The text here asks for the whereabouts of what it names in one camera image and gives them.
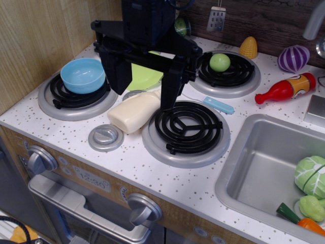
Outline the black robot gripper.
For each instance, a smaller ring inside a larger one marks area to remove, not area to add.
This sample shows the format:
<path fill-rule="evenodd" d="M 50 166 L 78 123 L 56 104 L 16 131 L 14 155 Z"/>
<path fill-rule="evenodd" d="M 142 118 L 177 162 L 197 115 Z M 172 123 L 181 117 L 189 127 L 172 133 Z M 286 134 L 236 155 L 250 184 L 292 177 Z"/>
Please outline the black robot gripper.
<path fill-rule="evenodd" d="M 183 11 L 194 4 L 188 1 L 177 5 L 176 1 L 122 1 L 122 20 L 95 20 L 96 51 L 110 87 L 118 95 L 123 94 L 132 81 L 132 65 L 127 59 L 153 63 L 146 57 L 149 51 L 175 55 L 161 82 L 160 109 L 167 111 L 175 106 L 177 97 L 189 81 L 198 76 L 198 59 L 202 50 L 181 37 L 174 28 L 176 11 Z"/>

